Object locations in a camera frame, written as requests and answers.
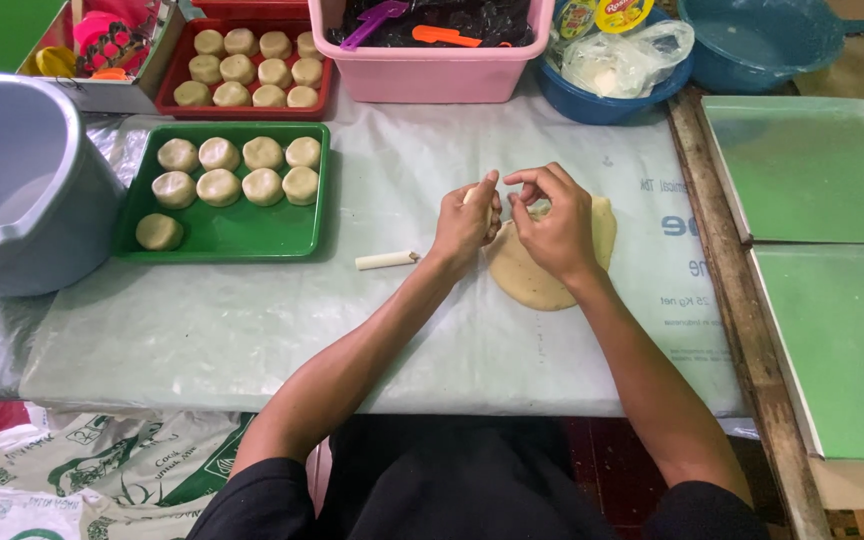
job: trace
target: black shirt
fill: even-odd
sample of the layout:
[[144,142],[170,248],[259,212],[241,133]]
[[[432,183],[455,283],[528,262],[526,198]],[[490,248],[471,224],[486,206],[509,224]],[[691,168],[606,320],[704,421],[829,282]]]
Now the black shirt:
[[[572,482],[565,437],[548,420],[355,416],[330,447],[318,520],[305,466],[272,458],[237,473],[187,539],[618,539]],[[701,481],[670,489],[643,534],[768,539],[745,502]]]

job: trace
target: person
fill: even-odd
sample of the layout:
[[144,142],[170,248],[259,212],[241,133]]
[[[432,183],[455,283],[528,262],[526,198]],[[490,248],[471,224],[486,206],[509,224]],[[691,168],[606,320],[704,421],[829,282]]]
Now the person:
[[[618,538],[572,482],[568,447],[551,419],[354,415],[496,237],[497,182],[491,171],[445,195],[426,257],[378,311],[275,392],[188,540]],[[596,263],[589,193],[557,163],[503,182],[522,184],[509,197],[519,238],[575,297],[622,408],[669,486],[643,534],[768,538],[722,428]],[[539,199],[551,209],[535,222],[526,207]],[[332,472],[316,519],[304,463],[330,435]]]

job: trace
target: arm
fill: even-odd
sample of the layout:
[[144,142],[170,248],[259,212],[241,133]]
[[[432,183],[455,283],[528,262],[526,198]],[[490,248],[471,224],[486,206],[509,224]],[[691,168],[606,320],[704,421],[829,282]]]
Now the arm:
[[[595,262],[589,193],[558,163],[518,171],[504,182],[524,183],[520,194],[510,195],[519,238],[578,302],[602,346],[622,409],[666,484],[704,481],[751,505],[748,483],[722,427]],[[552,209],[535,223],[526,206],[540,198],[548,198]]]
[[[231,478],[269,458],[304,462],[352,415],[405,344],[426,324],[477,257],[496,237],[501,211],[498,172],[445,195],[436,239],[426,257],[366,322],[305,362],[252,420],[239,445]],[[468,201],[466,193],[476,186]]]

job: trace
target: red tray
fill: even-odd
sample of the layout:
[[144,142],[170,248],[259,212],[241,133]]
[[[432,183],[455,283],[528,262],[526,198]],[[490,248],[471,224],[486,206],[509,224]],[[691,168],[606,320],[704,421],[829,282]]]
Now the red tray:
[[[266,32],[279,30],[292,40],[292,55],[285,60],[285,65],[292,65],[299,59],[299,47],[295,40],[302,32],[308,32],[312,23],[307,20],[221,20],[192,19],[185,23],[182,34],[175,44],[169,69],[165,72],[162,87],[155,96],[155,108],[162,115],[186,120],[322,120],[326,115],[326,104],[332,93],[332,58],[321,61],[321,87],[318,89],[318,103],[315,106],[180,106],[176,104],[174,93],[176,88],[186,81],[191,81],[189,61],[195,56],[195,37],[203,30],[215,30],[223,36],[236,28],[252,30],[258,40]],[[265,61],[261,53],[251,57],[257,67]],[[210,84],[208,89],[213,94],[222,86],[222,82]],[[248,93],[254,93],[261,87],[258,77],[252,84],[246,86]],[[285,88],[288,94],[294,84]]]
[[192,0],[210,19],[309,19],[306,0]]

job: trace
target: purple spatula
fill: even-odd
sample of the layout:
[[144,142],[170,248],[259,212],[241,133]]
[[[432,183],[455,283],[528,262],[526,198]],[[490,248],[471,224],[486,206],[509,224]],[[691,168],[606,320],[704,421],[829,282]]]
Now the purple spatula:
[[362,14],[356,17],[361,21],[362,26],[355,29],[348,37],[342,40],[339,48],[343,51],[352,51],[358,47],[366,38],[374,32],[385,19],[397,18],[405,13],[409,8],[408,2],[398,2],[397,0],[385,0],[377,6],[369,7],[362,11]]

